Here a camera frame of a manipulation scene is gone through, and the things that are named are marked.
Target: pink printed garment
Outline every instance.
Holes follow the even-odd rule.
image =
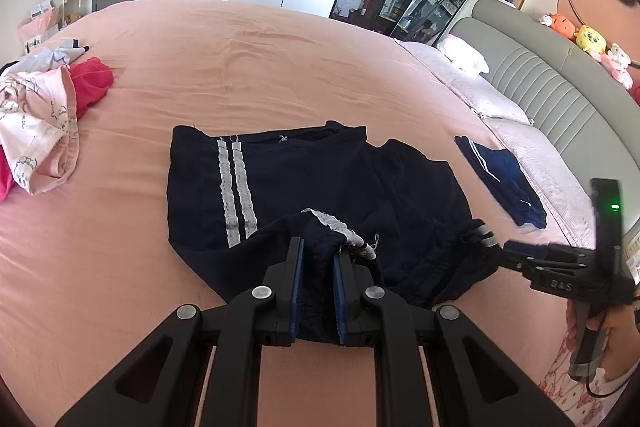
[[[30,194],[63,184],[78,160],[76,92],[66,66],[0,78],[0,142]]]

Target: black cable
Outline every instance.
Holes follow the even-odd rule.
[[[602,326],[604,325],[604,321],[607,319],[607,311],[604,312],[604,314],[602,315],[602,320],[600,321],[600,325],[598,326],[598,334],[600,334],[600,332],[602,331]],[[623,387],[625,387],[628,383],[629,380],[631,380],[631,377],[634,374],[631,373],[631,375],[629,375],[626,380],[621,383],[615,390],[611,391],[610,393],[607,394],[596,394],[591,390],[591,384],[589,383],[589,380],[587,380],[587,393],[589,394],[589,396],[593,397],[593,398],[608,398],[609,396],[612,396],[614,394],[616,394],[618,391],[620,391],[620,389],[622,389]]]

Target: pink bed sheet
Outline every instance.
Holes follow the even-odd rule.
[[[171,131],[213,136],[366,125],[447,160],[474,216],[501,241],[564,241],[518,229],[458,151],[498,142],[468,107],[391,39],[282,9],[207,0],[127,2],[53,40],[79,38],[113,68],[108,95],[79,123],[78,168],[40,196],[0,205],[0,374],[38,427],[50,427],[183,303],[221,299],[167,241]],[[564,302],[500,270],[458,305],[535,381],[564,335]],[[265,349],[260,427],[375,425],[372,351],[298,341]]]

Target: pile of clothes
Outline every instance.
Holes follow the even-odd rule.
[[[0,202],[17,183],[40,194],[66,182],[79,154],[78,120],[113,85],[89,47],[68,39],[0,68]]]

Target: human hand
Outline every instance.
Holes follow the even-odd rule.
[[[587,328],[598,331],[602,322],[602,314],[591,317]],[[575,340],[577,321],[575,318],[575,302],[567,301],[566,325],[568,336],[566,347],[574,352],[578,348]],[[636,328],[636,316],[631,306],[613,306],[607,311],[607,318],[602,329],[610,329],[609,342],[600,367],[606,373],[607,380],[622,377],[640,359],[640,331]]]

